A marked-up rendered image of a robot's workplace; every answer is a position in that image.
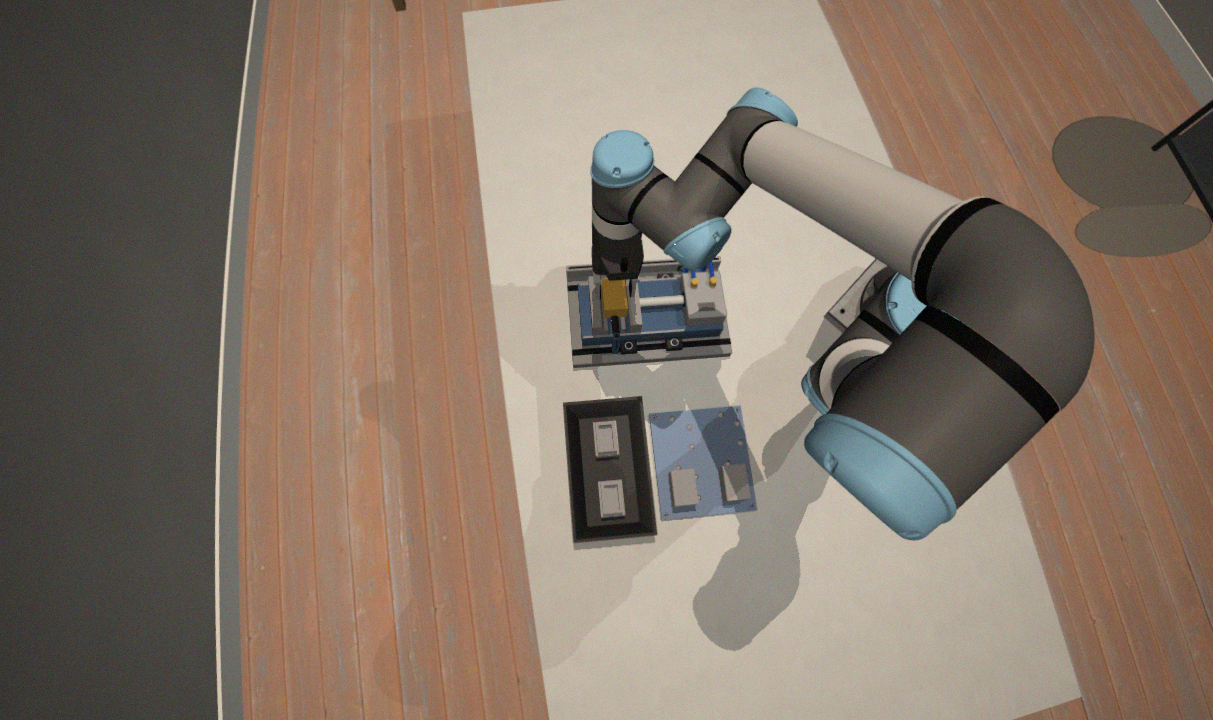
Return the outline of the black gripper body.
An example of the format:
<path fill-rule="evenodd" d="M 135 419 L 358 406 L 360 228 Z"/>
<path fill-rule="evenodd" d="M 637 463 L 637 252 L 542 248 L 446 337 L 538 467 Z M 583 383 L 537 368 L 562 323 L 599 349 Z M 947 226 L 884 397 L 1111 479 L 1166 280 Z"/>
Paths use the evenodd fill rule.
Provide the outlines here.
<path fill-rule="evenodd" d="M 594 274 L 606 275 L 609 281 L 638 279 L 644 259 L 640 238 L 642 232 L 638 232 L 632 223 L 615 225 L 603 222 L 594 213 L 592 205 L 592 265 Z"/>

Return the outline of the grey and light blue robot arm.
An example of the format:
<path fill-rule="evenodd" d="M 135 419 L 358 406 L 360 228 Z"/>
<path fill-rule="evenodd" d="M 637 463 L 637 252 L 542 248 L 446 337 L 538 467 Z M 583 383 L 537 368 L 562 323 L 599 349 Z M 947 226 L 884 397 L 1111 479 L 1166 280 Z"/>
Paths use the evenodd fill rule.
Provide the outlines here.
<path fill-rule="evenodd" d="M 919 541 L 1077 395 L 1094 352 L 1089 293 L 1021 211 L 955 199 L 797 126 L 784 99 L 748 88 L 676 181 L 650 141 L 617 128 L 594 145 L 594 213 L 697 272 L 753 183 L 885 264 L 801 381 L 821 413 L 804 448 Z"/>

